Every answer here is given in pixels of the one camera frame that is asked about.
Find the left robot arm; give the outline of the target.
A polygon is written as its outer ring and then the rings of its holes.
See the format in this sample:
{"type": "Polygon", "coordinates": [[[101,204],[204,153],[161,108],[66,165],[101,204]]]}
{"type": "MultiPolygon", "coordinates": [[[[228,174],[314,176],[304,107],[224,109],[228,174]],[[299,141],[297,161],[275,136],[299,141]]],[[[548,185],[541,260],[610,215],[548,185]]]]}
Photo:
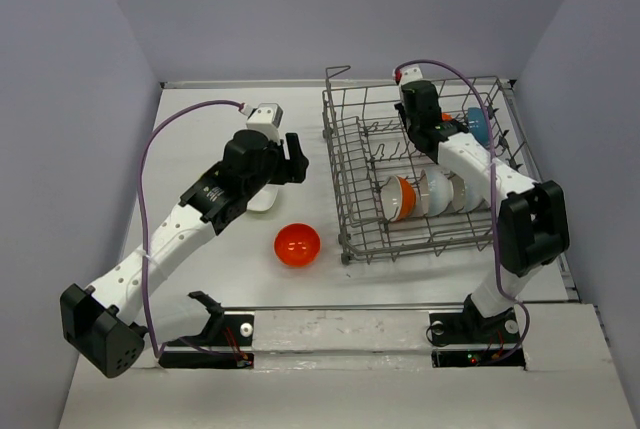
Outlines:
{"type": "Polygon", "coordinates": [[[225,145],[223,158],[181,197],[155,231],[112,270],[86,287],[70,285],[60,296],[64,339],[104,376],[127,371],[149,343],[183,339],[209,344],[225,328],[220,303],[192,291],[151,316],[150,297],[200,247],[244,214],[269,184],[301,184],[309,161],[299,137],[275,142],[243,129],[225,145]]]}

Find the yellow striped bowl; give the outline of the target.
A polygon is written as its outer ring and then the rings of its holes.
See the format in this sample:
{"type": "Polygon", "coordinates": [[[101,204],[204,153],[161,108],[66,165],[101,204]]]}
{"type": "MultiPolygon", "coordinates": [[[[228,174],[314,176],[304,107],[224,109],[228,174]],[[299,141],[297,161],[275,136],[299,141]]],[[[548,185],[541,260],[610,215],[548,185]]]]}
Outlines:
{"type": "Polygon", "coordinates": [[[409,182],[400,176],[387,178],[380,190],[384,219],[399,222],[406,219],[416,205],[416,194],[409,182]]]}

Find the blue bowl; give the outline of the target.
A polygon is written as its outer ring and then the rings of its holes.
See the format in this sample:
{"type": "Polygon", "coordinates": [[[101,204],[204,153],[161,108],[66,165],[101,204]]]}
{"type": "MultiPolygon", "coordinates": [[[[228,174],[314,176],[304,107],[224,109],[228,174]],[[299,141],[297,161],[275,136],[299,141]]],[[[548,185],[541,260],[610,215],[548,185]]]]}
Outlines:
{"type": "Polygon", "coordinates": [[[467,122],[469,131],[476,141],[485,149],[488,149],[490,146],[490,135],[484,111],[480,107],[469,107],[467,109],[467,122]]]}

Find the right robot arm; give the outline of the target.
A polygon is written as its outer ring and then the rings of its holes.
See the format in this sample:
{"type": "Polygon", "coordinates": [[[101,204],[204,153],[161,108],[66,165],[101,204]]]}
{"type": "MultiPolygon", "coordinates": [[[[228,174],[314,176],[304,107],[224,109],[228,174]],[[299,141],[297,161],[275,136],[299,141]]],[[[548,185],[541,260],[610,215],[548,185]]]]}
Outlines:
{"type": "Polygon", "coordinates": [[[568,249],[564,192],[554,181],[538,182],[514,170],[462,122],[444,120],[432,82],[402,75],[397,85],[396,108],[415,148],[469,183],[490,205],[495,267],[466,297],[462,311],[444,324],[466,341],[482,341],[505,321],[540,268],[568,249]]]}

